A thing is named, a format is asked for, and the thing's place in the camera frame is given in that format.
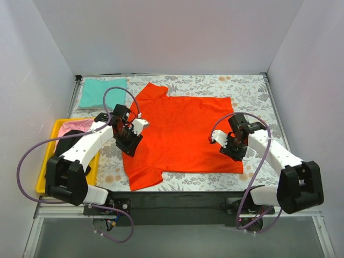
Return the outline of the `orange t shirt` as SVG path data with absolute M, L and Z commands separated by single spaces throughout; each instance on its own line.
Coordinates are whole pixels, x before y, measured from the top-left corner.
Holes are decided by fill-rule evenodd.
M 131 110 L 141 111 L 149 126 L 134 157 L 123 155 L 132 191 L 162 182 L 163 172 L 242 174 L 243 164 L 209 142 L 213 126 L 232 113 L 229 97 L 168 96 L 168 88 L 148 83 Z

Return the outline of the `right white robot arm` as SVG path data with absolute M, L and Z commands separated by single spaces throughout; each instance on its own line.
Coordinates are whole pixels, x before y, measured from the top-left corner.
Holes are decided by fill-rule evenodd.
M 220 152 L 234 161 L 242 161 L 248 148 L 255 150 L 279 177 L 275 187 L 247 187 L 241 205 L 248 213 L 257 213 L 263 206 L 278 206 L 293 214 L 323 204 L 323 184 L 316 162 L 290 153 L 271 138 L 270 129 L 261 121 L 250 123 L 242 112 L 227 119 L 231 132 L 213 129 L 211 142 L 220 144 Z

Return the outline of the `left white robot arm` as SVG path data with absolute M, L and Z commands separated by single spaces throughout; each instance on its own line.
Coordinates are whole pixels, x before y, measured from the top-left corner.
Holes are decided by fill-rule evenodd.
M 103 215 L 114 210 L 109 191 L 87 182 L 86 171 L 91 160 L 111 139 L 126 155 L 133 157 L 149 122 L 141 117 L 129 121 L 130 109 L 116 105 L 111 113 L 100 113 L 86 135 L 61 155 L 53 155 L 46 164 L 45 193 L 65 203 L 96 204 Z

